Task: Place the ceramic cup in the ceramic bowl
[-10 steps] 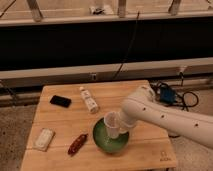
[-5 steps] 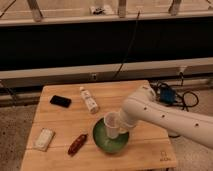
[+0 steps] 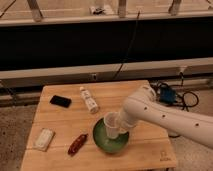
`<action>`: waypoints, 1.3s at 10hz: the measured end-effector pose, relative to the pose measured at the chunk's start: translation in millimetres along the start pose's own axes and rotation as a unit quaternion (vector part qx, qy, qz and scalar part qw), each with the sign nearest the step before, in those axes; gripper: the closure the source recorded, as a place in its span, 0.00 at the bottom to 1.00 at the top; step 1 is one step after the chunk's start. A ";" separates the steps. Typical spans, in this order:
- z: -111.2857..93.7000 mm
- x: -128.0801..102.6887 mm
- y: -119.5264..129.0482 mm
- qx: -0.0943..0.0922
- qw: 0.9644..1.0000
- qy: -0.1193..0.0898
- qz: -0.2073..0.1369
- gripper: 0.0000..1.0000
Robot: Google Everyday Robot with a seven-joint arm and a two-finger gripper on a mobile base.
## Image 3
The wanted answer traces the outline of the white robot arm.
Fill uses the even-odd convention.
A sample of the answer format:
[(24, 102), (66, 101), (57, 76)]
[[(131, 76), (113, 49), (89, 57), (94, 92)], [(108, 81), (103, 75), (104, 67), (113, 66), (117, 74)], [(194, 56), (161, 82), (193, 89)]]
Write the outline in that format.
[(130, 94), (118, 114), (119, 127), (125, 131), (133, 129), (139, 120), (157, 124), (213, 149), (213, 117), (160, 105), (155, 91), (148, 85)]

